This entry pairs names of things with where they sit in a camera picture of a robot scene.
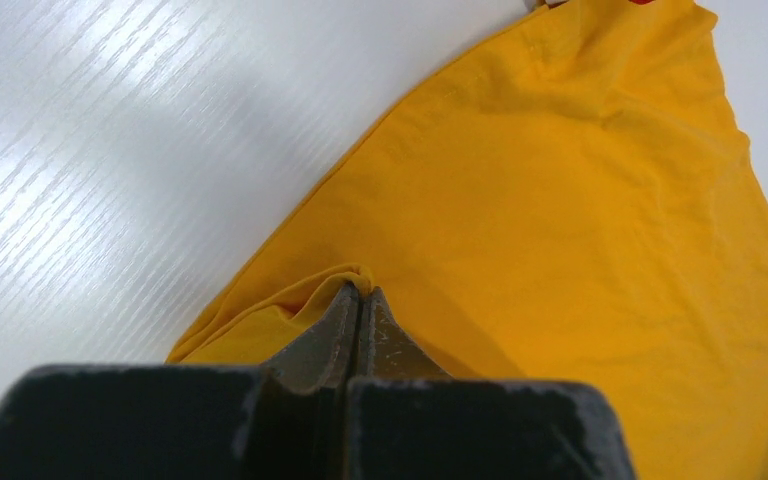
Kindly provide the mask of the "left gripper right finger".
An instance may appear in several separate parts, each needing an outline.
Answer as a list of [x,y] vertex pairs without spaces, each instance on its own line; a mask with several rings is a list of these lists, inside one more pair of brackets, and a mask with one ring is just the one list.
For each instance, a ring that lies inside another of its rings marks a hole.
[[596,388],[455,379],[365,300],[346,390],[348,479],[632,479],[620,421]]

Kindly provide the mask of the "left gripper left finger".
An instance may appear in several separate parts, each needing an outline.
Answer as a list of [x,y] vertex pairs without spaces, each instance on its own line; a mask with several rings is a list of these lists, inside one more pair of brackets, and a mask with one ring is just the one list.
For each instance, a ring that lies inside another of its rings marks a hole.
[[49,365],[0,401],[0,479],[337,479],[361,298],[258,365]]

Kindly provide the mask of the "yellow t shirt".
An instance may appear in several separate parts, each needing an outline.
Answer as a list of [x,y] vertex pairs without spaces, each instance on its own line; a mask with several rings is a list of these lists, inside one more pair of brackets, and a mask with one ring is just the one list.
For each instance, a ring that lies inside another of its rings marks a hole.
[[768,479],[768,203],[693,1],[540,7],[432,75],[168,355],[255,363],[384,290],[462,377],[573,380],[645,479]]

